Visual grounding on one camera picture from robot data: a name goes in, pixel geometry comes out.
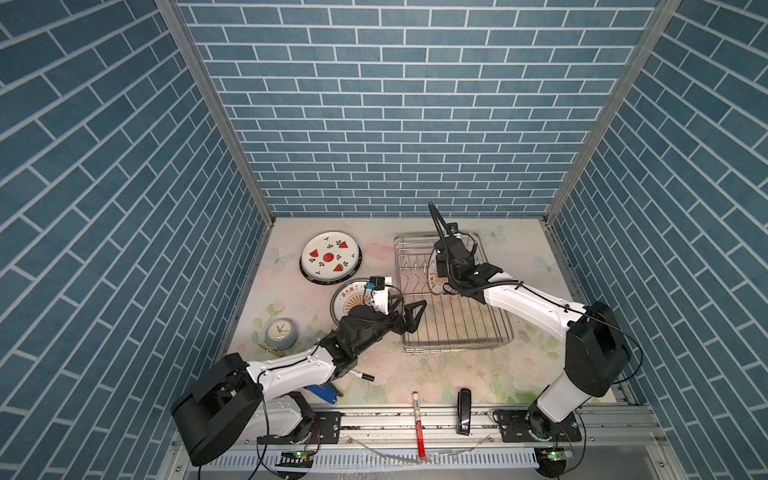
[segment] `table surface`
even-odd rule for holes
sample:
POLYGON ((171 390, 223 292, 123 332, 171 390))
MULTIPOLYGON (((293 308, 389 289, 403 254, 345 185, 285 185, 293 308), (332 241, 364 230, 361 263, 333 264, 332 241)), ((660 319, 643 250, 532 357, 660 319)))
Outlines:
MULTIPOLYGON (((480 237, 490 263, 531 286, 570 298, 538 220, 452 221, 480 237)), ((339 285, 311 283, 299 270, 305 244, 318 233, 334 230, 351 235, 362 249, 362 265, 354 277, 395 276, 395 237, 431 233, 432 222, 426 218, 279 218, 229 353, 238 352, 246 361, 276 358, 259 346, 272 319, 290 318, 299 330, 298 341, 286 355, 308 349, 334 328, 329 304, 339 285)), ((334 381, 344 393, 337 404, 409 404, 417 390, 422 404, 454 405, 460 388, 472 391, 473 404, 530 403, 562 370, 564 346, 519 317, 510 314, 510 319, 514 339, 495 349, 408 354, 400 336, 390 333, 358 360, 356 369, 376 380, 347 375, 334 381)), ((324 403, 306 390, 302 394, 310 403, 324 403)), ((614 401, 610 391, 601 399, 592 399, 614 401)))

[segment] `clock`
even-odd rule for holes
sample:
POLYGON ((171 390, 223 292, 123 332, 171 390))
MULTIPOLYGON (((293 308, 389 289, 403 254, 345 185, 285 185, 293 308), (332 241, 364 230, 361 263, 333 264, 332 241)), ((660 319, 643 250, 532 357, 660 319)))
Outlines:
POLYGON ((291 319, 275 319, 266 326, 264 341, 275 350, 289 349, 298 338, 299 330, 291 319))

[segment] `clock face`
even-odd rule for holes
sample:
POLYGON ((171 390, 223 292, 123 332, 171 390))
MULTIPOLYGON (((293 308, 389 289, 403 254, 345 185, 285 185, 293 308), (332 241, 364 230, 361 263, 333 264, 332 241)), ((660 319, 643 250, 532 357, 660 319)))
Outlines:
POLYGON ((277 320, 276 322, 272 322, 270 327, 266 330, 266 334, 273 342, 281 342, 288 338, 292 330, 293 325, 291 322, 277 320))

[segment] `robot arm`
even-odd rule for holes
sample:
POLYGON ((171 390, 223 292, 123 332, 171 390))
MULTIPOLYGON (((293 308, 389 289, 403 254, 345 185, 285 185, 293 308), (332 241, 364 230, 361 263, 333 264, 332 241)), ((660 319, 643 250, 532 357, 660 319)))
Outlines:
POLYGON ((192 465, 214 460, 241 435, 304 438, 314 413, 295 390, 341 378, 387 333, 419 327, 426 301, 403 305, 402 295, 388 297, 388 283, 371 277, 374 306, 354 306, 338 328, 305 352, 263 362, 244 362, 232 353, 200 376, 171 407, 192 465))
POLYGON ((455 293, 507 310, 565 344, 565 367, 528 409, 531 433, 548 439, 560 422, 589 400, 603 396, 629 363, 631 351, 613 311, 603 303, 576 303, 524 285, 490 263, 475 264, 473 251, 429 203, 440 240, 435 242, 438 275, 455 293))

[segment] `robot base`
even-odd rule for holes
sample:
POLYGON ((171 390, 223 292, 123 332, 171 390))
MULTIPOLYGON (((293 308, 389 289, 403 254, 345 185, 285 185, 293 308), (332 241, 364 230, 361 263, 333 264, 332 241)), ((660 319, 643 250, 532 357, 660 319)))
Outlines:
MULTIPOLYGON (((499 432, 502 434, 502 441, 504 443, 550 441, 550 439, 540 439, 531 433, 531 426, 528 422, 528 410, 494 410, 493 418, 498 423, 499 432)), ((559 442, 567 443, 568 438, 574 444, 581 441, 581 430, 578 428, 576 416, 573 412, 568 414, 560 422, 559 426, 561 430, 559 442)))
MULTIPOLYGON (((302 431, 309 430, 313 436, 310 439, 308 447, 312 450, 317 448, 317 429, 320 430, 320 444, 337 444, 339 443, 339 426, 341 425, 341 413, 339 412, 314 412, 314 418, 312 424, 308 425, 309 428, 305 429, 302 425, 302 431)), ((293 438, 294 435, 286 435, 278 437, 275 435, 259 437, 259 445, 295 445, 296 447, 303 447, 301 442, 296 442, 293 438)), ((310 456, 307 459, 298 458, 282 458, 275 465, 275 471, 280 477, 286 480, 299 480, 304 475, 309 473, 314 463, 314 457, 310 456), (286 472, 281 467, 294 467, 294 468, 306 468, 306 472, 286 472)))

